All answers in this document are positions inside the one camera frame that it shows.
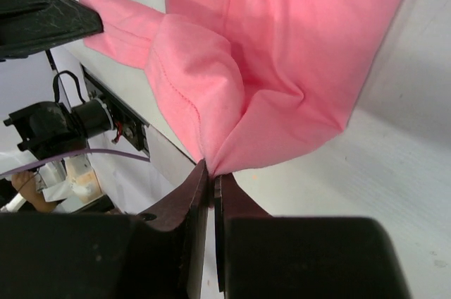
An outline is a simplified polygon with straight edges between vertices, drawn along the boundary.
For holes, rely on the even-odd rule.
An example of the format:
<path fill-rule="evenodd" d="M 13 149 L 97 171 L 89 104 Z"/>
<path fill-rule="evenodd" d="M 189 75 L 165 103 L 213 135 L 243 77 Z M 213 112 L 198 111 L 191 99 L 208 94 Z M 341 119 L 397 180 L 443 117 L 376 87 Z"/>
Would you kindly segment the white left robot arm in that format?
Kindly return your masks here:
<path fill-rule="evenodd" d="M 99 14 L 76 0 L 1 0 L 1 60 L 29 55 L 90 37 L 103 31 Z M 83 150 L 88 139 L 113 129 L 105 102 L 82 100 L 67 109 L 60 101 L 58 78 L 54 100 L 38 102 L 8 115 L 5 126 L 21 136 L 21 152 L 38 160 Z"/>

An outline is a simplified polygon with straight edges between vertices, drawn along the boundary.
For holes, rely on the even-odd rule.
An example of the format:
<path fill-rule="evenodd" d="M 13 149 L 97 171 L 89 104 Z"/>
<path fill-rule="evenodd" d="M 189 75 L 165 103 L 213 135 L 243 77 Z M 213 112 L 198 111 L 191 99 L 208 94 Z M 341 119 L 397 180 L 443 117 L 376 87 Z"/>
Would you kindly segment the pink t-shirt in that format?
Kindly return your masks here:
<path fill-rule="evenodd" d="M 85 45 L 141 69 L 213 176 L 308 154 L 344 131 L 401 0 L 80 0 Z"/>

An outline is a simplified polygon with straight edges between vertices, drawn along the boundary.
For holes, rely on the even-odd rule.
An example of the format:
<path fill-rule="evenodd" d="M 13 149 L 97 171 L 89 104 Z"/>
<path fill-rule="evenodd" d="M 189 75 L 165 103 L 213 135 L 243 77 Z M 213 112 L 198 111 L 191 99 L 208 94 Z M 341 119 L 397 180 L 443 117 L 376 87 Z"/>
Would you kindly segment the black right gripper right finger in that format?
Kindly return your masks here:
<path fill-rule="evenodd" d="M 270 298 L 271 251 L 267 224 L 272 217 L 237 183 L 232 174 L 214 181 L 216 269 L 225 298 Z"/>

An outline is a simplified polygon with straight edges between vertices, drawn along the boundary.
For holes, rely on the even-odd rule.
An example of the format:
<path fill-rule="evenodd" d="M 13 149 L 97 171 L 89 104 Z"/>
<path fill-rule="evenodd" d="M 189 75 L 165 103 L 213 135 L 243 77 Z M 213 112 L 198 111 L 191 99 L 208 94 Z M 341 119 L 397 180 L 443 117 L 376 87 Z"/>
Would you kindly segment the person's hand in background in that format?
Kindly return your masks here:
<path fill-rule="evenodd" d="M 52 212 L 58 205 L 58 202 L 47 202 L 43 194 L 37 191 L 35 174 L 31 171 L 12 175 L 11 183 L 16 191 L 38 212 Z"/>

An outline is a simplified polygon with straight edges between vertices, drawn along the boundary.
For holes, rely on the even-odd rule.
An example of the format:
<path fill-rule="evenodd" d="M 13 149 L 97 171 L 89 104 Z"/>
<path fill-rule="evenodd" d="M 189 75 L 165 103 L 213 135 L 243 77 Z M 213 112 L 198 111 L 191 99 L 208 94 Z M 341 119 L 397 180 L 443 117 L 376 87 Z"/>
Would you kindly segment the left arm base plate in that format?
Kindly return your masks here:
<path fill-rule="evenodd" d="M 109 108 L 114 123 L 122 126 L 122 138 L 125 138 L 138 152 L 149 157 L 146 129 L 149 123 L 115 92 L 103 84 L 84 65 L 80 65 L 83 79 L 90 99 L 100 99 Z"/>

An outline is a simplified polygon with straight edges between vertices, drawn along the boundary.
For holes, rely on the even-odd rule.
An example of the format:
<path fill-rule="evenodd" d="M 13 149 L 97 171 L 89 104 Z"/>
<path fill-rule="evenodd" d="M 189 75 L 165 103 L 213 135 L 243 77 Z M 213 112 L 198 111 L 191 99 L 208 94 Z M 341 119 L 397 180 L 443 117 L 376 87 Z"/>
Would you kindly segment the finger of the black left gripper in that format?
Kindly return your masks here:
<path fill-rule="evenodd" d="M 30 55 L 104 31 L 99 14 L 76 0 L 1 0 L 1 60 Z"/>

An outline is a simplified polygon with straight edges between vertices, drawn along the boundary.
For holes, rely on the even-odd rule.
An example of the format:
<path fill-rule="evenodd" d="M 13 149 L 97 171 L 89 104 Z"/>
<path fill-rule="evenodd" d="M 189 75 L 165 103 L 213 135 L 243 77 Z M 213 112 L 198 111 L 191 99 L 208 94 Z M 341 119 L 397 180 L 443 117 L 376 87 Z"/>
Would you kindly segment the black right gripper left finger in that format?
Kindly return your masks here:
<path fill-rule="evenodd" d="M 208 171 L 201 160 L 172 192 L 139 213 L 152 231 L 151 298 L 199 298 L 202 288 Z"/>

